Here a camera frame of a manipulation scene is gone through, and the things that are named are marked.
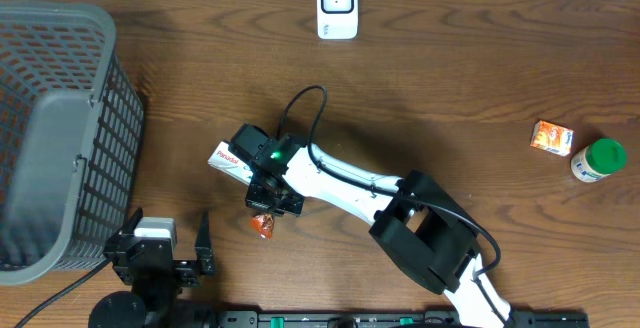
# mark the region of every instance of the bottle with green cap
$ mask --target bottle with green cap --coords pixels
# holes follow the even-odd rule
[[[627,164],[627,152],[618,142],[603,138],[571,158],[571,171],[583,182],[597,182]]]

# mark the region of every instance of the gray plastic basket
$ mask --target gray plastic basket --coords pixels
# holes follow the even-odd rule
[[[0,284],[100,263],[127,214],[144,113],[84,4],[0,2]]]

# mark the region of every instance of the wooden table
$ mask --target wooden table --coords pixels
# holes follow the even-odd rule
[[[148,96],[133,205],[177,220],[180,258],[194,256],[210,212],[218,274],[187,292],[194,299],[265,310],[449,304],[402,274],[365,223],[323,202],[262,240],[246,188],[207,165],[244,122],[274,132],[292,96],[318,83],[329,88],[319,145],[371,171],[433,175],[500,242],[491,279],[512,305],[637,326],[640,0],[360,0],[358,36],[345,42],[318,39],[315,0],[48,1],[111,13],[122,64]],[[302,99],[289,129],[305,133],[318,104]],[[575,152],[619,140],[628,166],[579,182],[569,158],[529,147],[538,119],[574,129]],[[0,326],[79,276],[0,288]],[[107,269],[32,325],[86,326],[100,298],[125,289]]]

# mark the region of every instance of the orange and white box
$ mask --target orange and white box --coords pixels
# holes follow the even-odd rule
[[[566,156],[571,153],[573,131],[553,123],[539,121],[533,128],[531,146],[553,154]]]

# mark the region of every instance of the perforated basket side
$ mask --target perforated basket side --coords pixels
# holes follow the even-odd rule
[[[144,112],[114,55],[88,160],[71,245],[56,269],[91,268],[127,215]]]

